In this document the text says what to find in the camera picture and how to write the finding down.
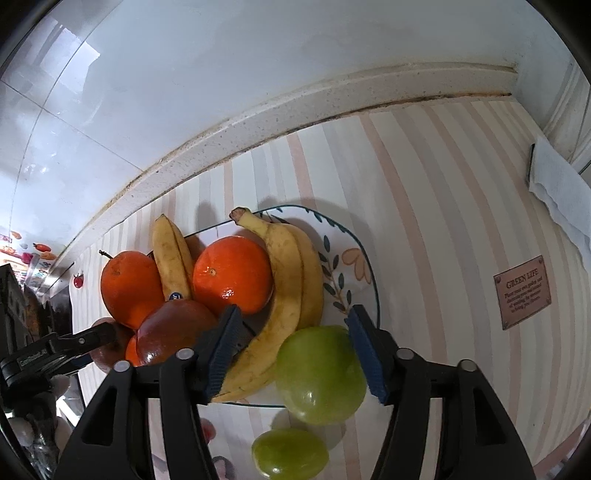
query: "tile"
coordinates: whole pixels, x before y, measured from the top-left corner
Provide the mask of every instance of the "tile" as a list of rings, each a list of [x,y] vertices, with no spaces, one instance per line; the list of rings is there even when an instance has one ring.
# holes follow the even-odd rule
[[[0,234],[8,235],[12,195],[41,109],[0,82]]]
[[[58,255],[139,170],[43,111],[25,153],[12,210],[29,251]]]
[[[72,55],[120,2],[62,0],[25,39],[2,79],[43,105]]]
[[[46,108],[147,168],[218,122],[314,82],[410,61],[507,65],[518,56],[522,32],[498,5],[455,0],[457,16],[430,0],[371,3],[125,0],[74,55]]]

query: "oval green fruit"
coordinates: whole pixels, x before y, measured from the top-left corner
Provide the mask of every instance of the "oval green fruit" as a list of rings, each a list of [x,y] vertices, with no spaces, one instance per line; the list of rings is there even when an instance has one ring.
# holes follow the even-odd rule
[[[326,466],[329,453],[310,432],[278,429],[254,441],[252,459],[257,470],[270,480],[309,480]]]
[[[312,425],[345,421],[367,390],[347,329],[340,326],[290,335],[277,354],[275,383],[287,410]]]

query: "white plate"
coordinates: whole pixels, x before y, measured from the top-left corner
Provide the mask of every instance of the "white plate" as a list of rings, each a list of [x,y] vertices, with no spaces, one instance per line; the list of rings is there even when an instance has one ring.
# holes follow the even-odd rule
[[[324,311],[322,325],[345,325],[351,305],[362,304],[379,327],[379,300],[374,274],[363,245],[344,226],[319,212],[299,205],[281,205],[256,213],[274,223],[292,223],[308,234],[318,250],[324,272]],[[228,221],[187,237],[191,249],[199,240],[202,249],[229,235],[242,235],[258,240],[250,232]],[[259,331],[265,317],[248,320],[249,327]],[[241,334],[242,346],[252,338],[248,330]],[[237,402],[257,407],[283,405],[275,383]]]

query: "gray round screw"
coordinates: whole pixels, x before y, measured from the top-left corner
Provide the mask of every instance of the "gray round screw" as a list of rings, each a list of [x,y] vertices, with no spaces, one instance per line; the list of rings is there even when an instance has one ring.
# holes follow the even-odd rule
[[[396,356],[400,360],[412,360],[414,352],[410,348],[399,348],[396,352]]]
[[[460,367],[462,367],[462,370],[465,370],[466,372],[475,372],[478,370],[478,365],[476,365],[472,360],[462,360],[460,362]]]
[[[190,348],[181,348],[177,352],[177,358],[179,360],[189,360],[193,355],[195,355],[195,352]]]
[[[115,366],[113,367],[113,369],[116,372],[125,372],[130,366],[131,366],[131,364],[127,360],[119,360],[115,364]]]

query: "striped tablecloth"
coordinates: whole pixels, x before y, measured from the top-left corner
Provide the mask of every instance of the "striped tablecloth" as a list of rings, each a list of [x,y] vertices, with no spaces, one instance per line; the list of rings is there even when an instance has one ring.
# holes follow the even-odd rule
[[[74,331],[108,315],[99,292],[106,259],[98,250],[148,253],[150,225],[161,213],[190,234],[224,221],[238,205],[312,207],[365,246],[382,325],[428,360],[473,358],[535,464],[570,436],[591,404],[589,275],[524,183],[538,134],[512,98],[461,98],[356,114],[256,147],[154,200],[84,252],[73,269],[84,272],[85,285],[70,289]],[[503,331],[493,276],[538,255],[544,256],[552,304]],[[87,401],[102,378],[94,366],[80,373]],[[366,402],[344,426],[322,431],[328,443],[345,436],[319,478],[370,477],[388,412]],[[249,455],[235,448],[249,449],[245,445],[270,425],[274,412],[206,411],[223,425],[225,451],[244,472],[239,478],[254,478]],[[436,441],[436,434],[430,437],[425,478]]]

